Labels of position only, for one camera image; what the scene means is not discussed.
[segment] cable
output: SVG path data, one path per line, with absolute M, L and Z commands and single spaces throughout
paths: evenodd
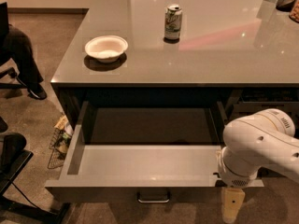
M 28 203 L 30 203 L 32 206 L 34 206 L 35 208 L 42 210 L 40 207 L 38 207 L 37 205 L 35 205 L 34 203 L 32 203 L 27 196 L 17 187 L 17 185 L 14 184 L 14 182 L 7 176 L 7 174 L 5 174 L 3 171 L 0 171 L 0 174 L 5 176 L 5 180 L 7 180 L 10 184 L 12 184 L 17 191 L 20 192 L 20 194 L 27 200 Z

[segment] black pants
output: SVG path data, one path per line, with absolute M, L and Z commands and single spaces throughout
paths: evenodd
M 12 25 L 9 25 L 9 33 L 0 37 L 0 65 L 10 58 L 18 66 L 18 77 L 26 85 L 43 81 L 33 57 L 29 37 Z

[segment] black shoe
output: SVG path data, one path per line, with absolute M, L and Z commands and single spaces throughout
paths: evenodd
M 6 122 L 0 117 L 0 133 L 5 132 L 8 129 Z
M 26 85 L 24 82 L 21 81 L 19 77 L 17 77 L 17 80 L 27 88 L 28 92 L 31 94 L 33 98 L 37 100 L 44 100 L 47 98 L 47 94 L 40 84 L 37 83 Z

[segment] metal handle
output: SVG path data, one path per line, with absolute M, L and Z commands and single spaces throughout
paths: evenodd
M 169 203 L 170 201 L 170 192 L 167 192 L 165 200 L 142 200 L 140 192 L 137 193 L 137 199 L 140 203 Z

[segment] bowl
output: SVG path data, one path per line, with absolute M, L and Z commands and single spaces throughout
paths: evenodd
M 85 45 L 86 53 L 101 63 L 113 63 L 128 49 L 125 39 L 115 35 L 94 38 Z

